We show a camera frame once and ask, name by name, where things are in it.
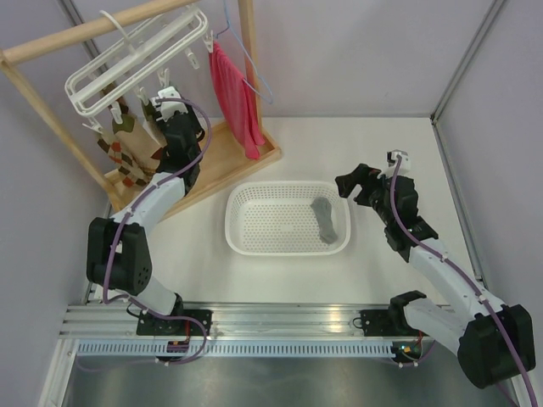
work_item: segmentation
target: robotic arm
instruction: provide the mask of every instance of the robotic arm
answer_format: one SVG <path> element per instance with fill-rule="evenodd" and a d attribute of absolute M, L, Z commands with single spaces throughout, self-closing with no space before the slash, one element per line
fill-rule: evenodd
<path fill-rule="evenodd" d="M 420 292 L 402 294 L 390 300 L 389 317 L 396 330 L 408 332 L 412 328 L 426 332 L 457 356 L 475 386 L 484 388 L 519 373 L 490 307 L 505 327 L 525 369 L 534 369 L 534 336 L 528 311 L 521 305 L 508 307 L 472 276 L 462 270 L 457 272 L 458 267 L 438 233 L 418 214 L 414 181 L 404 176 L 411 168 L 409 156 L 395 150 L 388 153 L 388 162 L 385 171 L 360 164 L 350 174 L 338 176 L 339 196 L 349 197 L 360 185 L 362 191 L 355 202 L 378 213 L 385 224 L 389 246 L 423 273 L 454 310 L 451 313 L 441 309 Z M 390 195 L 395 172 L 393 208 Z"/>
<path fill-rule="evenodd" d="M 162 103 L 157 100 L 167 98 Z M 166 147 L 156 174 L 147 187 L 121 212 L 109 219 L 96 218 L 89 226 L 87 248 L 87 278 L 104 285 L 109 252 L 115 233 L 126 212 L 132 216 L 122 229 L 120 243 L 115 248 L 109 288 L 128 294 L 146 309 L 162 315 L 177 316 L 183 312 L 179 294 L 164 287 L 152 276 L 153 264 L 147 236 L 173 204 L 191 190 L 199 175 L 199 164 L 179 176 L 179 170 L 193 162 L 201 153 L 198 141 L 204 130 L 193 111 L 181 102 L 171 86 L 152 100 L 156 109 L 155 122 L 165 135 Z"/>

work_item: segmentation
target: wooden pole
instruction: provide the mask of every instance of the wooden pole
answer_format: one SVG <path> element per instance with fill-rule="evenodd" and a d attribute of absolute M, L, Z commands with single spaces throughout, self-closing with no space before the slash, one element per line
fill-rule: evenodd
<path fill-rule="evenodd" d="M 4 57 L 2 50 L 0 50 L 0 70 L 14 84 L 20 94 L 23 95 L 49 128 L 59 137 L 72 154 L 76 156 L 76 159 L 81 163 L 83 168 L 108 193 L 109 198 L 122 202 L 121 196 L 113 184 L 105 178 L 98 167 L 83 153 L 77 145 L 76 140 L 74 140 L 68 129 L 62 124 L 60 118 L 49 108 L 23 74 Z"/>
<path fill-rule="evenodd" d="M 194 2 L 196 2 L 196 0 L 153 0 L 120 11 L 119 13 L 113 14 L 113 16 L 119 21 L 120 25 L 125 26 Z M 90 40 L 95 36 L 101 36 L 114 30 L 116 30 L 116 28 L 113 23 L 105 17 L 101 17 L 49 36 L 43 36 L 37 40 L 25 42 L 17 47 L 5 49 L 3 51 L 3 57 L 11 64 L 16 65 L 52 53 L 53 51 L 57 51 L 64 47 Z"/>
<path fill-rule="evenodd" d="M 253 8 L 253 0 L 238 0 L 238 8 L 241 36 L 244 41 L 244 47 L 251 59 L 253 59 L 255 65 L 258 66 L 258 59 L 256 57 L 255 11 Z M 247 56 L 245 56 L 245 75 L 247 76 L 247 81 L 251 84 L 251 86 L 259 92 L 260 84 L 258 77 L 256 76 L 255 69 Z M 251 95 L 255 103 L 258 127 L 260 128 L 260 131 L 262 131 L 262 106 L 260 103 L 260 96 L 254 92 L 251 92 Z"/>

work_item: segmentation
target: wooden base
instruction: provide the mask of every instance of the wooden base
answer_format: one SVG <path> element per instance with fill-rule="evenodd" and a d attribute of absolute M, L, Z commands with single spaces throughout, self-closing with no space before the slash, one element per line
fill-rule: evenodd
<path fill-rule="evenodd" d="M 214 125 L 212 131 L 213 138 L 200 163 L 196 185 L 184 199 L 166 213 L 164 219 L 281 158 L 281 148 L 265 129 L 263 135 L 266 144 L 259 147 L 260 158 L 257 160 L 245 157 L 244 149 L 238 144 L 226 122 Z M 111 199 L 110 196 L 115 211 L 123 209 L 141 192 L 141 188 L 125 187 L 117 170 L 110 171 L 105 177 L 114 184 L 121 196 L 122 203 L 119 203 L 118 199 Z"/>

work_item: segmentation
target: laundry basket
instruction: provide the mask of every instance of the laundry basket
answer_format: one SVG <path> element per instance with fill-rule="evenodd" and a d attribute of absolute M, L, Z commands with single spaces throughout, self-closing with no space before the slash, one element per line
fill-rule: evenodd
<path fill-rule="evenodd" d="M 311 204 L 324 197 L 332 205 L 338 240 L 323 243 Z M 232 191 L 225 233 L 230 247 L 246 255 L 335 254 L 350 239 L 349 205 L 337 187 L 321 181 L 248 182 Z"/>

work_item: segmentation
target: drying rack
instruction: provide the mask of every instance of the drying rack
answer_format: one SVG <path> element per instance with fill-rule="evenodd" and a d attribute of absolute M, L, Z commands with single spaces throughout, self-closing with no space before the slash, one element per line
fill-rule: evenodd
<path fill-rule="evenodd" d="M 149 3 L 127 8 L 124 11 L 113 14 L 113 16 L 120 25 L 127 26 L 176 8 L 196 3 L 196 1 L 153 0 Z M 238 9 L 243 43 L 249 56 L 256 63 L 253 1 L 238 0 Z M 116 27 L 110 20 L 101 17 L 16 47 L 0 50 L 0 70 L 9 78 L 31 107 L 59 137 L 62 143 L 74 154 L 83 168 L 106 191 L 114 210 L 118 211 L 127 206 L 139 193 L 139 190 L 126 187 L 122 183 L 117 170 L 112 170 L 107 174 L 103 174 L 100 171 L 77 144 L 75 138 L 62 123 L 62 120 L 47 105 L 16 66 L 17 64 L 39 58 L 80 42 L 91 40 L 95 36 L 101 36 L 115 30 Z M 253 65 L 247 58 L 245 58 L 245 73 L 247 81 L 256 90 L 259 90 L 258 78 Z M 266 140 L 265 144 L 259 147 L 260 158 L 257 160 L 245 158 L 243 148 L 238 145 L 226 122 L 214 125 L 212 127 L 213 140 L 200 163 L 200 175 L 196 185 L 183 200 L 170 209 L 165 218 L 207 198 L 209 195 L 232 185 L 234 182 L 281 158 L 281 148 L 267 133 L 266 129 L 262 127 L 260 97 L 255 93 L 252 93 L 252 97 L 255 99 L 254 103 L 258 124 Z"/>

